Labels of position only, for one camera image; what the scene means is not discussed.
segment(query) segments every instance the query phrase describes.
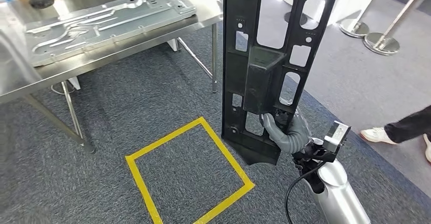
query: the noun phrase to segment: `panel hole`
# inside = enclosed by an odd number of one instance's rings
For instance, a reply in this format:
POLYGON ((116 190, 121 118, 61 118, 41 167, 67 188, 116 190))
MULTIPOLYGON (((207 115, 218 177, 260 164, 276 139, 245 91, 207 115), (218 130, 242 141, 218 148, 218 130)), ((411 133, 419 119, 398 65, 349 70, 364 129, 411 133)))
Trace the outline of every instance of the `panel hole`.
POLYGON ((248 42, 249 42, 248 34, 241 31, 236 32, 235 50, 247 52, 248 42))
POLYGON ((261 0, 257 43, 263 46, 280 49, 283 47, 288 20, 285 14, 292 9, 293 0, 261 0))
POLYGON ((309 18, 305 24, 301 24, 301 27, 305 29, 315 29, 319 26, 323 10, 325 10, 324 0, 306 0, 302 8, 302 14, 309 18))
POLYGON ((232 106, 242 107, 242 96, 237 94, 232 94, 232 106))
POLYGON ((305 65, 307 64, 307 59, 309 58, 310 51, 310 46, 294 45, 292 53, 290 55, 290 64, 305 67, 305 65))
POLYGON ((262 124, 260 124, 258 115, 251 112, 247 112, 247 119, 245 120, 245 130, 258 136, 263 135, 263 127, 262 124))
POLYGON ((286 106, 292 105, 300 80, 301 77, 298 74, 292 72, 286 73, 283 81, 282 91, 280 92, 280 103, 286 106))

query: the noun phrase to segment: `gray floor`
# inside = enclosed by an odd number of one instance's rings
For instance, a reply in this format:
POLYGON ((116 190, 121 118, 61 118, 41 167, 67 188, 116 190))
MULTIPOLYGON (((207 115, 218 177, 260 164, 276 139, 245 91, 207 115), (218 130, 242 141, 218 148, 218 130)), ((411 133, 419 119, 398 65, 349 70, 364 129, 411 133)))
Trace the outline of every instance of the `gray floor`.
MULTIPOLYGON (((209 65, 211 29, 183 38, 209 65)), ((218 64, 221 73, 221 59, 218 64)), ((221 93, 210 92, 208 77, 186 52, 167 44, 79 79, 82 89, 72 97, 94 155, 24 101, 0 106, 0 223, 151 223, 125 155, 199 116, 220 134, 221 93)), ((62 96, 44 89, 36 97, 71 124, 62 96)), ((323 136, 334 116, 308 93, 301 107, 313 135, 323 136)), ((373 223, 429 223, 430 199, 403 176, 388 174, 391 166, 368 148, 351 134, 339 160, 373 223)), ((284 193, 297 177, 291 156, 282 154, 277 166, 246 166, 230 151, 256 186, 210 223, 286 223, 284 193)), ((136 164, 164 223, 191 223, 242 185, 199 126, 136 164)), ((295 223, 323 223, 304 185, 294 189, 289 206, 295 223)))
MULTIPOLYGON (((371 32, 383 32, 403 6, 394 0, 377 0, 365 22, 371 32)), ((268 12, 289 9, 277 0, 265 7, 268 12)), ((280 36, 280 27, 275 27, 277 22, 271 19, 266 22, 262 33, 267 34, 267 42, 272 44, 280 36)), ((357 133, 423 109, 431 101, 431 62, 427 53, 431 43, 430 22, 430 16, 414 11, 395 34, 401 50, 391 57, 374 54, 364 47, 362 40, 343 35, 336 26, 328 27, 305 89, 357 133)), ((431 167, 424 156, 426 145, 422 138, 397 147, 385 144, 372 147, 431 197, 431 167)))

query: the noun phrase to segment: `white sneaker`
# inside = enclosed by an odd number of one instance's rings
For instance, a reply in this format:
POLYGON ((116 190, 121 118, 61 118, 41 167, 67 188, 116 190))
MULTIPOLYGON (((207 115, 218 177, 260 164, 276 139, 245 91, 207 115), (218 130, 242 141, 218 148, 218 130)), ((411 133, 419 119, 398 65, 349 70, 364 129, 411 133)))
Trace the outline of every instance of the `white sneaker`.
POLYGON ((375 127, 373 129, 362 130, 361 137, 373 143, 384 142, 388 144, 397 144, 388 137, 388 135, 385 132, 385 129, 382 127, 375 127))
POLYGON ((423 135, 426 143, 425 157, 431 163, 431 141, 426 134, 423 135))

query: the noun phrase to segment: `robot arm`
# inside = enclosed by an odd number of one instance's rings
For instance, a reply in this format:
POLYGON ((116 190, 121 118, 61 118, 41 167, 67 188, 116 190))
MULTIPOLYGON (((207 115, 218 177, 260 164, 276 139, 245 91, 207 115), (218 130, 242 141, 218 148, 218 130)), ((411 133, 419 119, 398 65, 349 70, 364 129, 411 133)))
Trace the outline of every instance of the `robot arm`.
POLYGON ((299 180, 304 179, 329 224, 369 224, 371 223, 358 200, 343 165, 336 155, 350 130, 350 127, 334 122, 324 140, 309 138, 304 121, 295 114, 287 135, 276 125, 274 117, 263 114, 262 125, 269 133, 269 138, 278 147, 291 153, 301 177, 289 187, 286 196, 286 215, 291 223, 287 198, 290 190, 299 180))

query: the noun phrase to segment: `person's leg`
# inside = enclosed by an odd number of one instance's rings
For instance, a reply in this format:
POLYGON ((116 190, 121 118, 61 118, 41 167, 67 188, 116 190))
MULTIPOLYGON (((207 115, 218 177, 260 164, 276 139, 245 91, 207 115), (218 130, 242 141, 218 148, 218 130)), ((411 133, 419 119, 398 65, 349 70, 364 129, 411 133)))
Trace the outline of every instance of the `person's leg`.
POLYGON ((362 130, 360 135, 370 142, 397 144, 431 132, 431 106, 390 123, 385 127, 362 130))
POLYGON ((401 143, 431 132, 431 106, 398 122, 387 124, 384 129, 387 136, 395 143, 401 143))

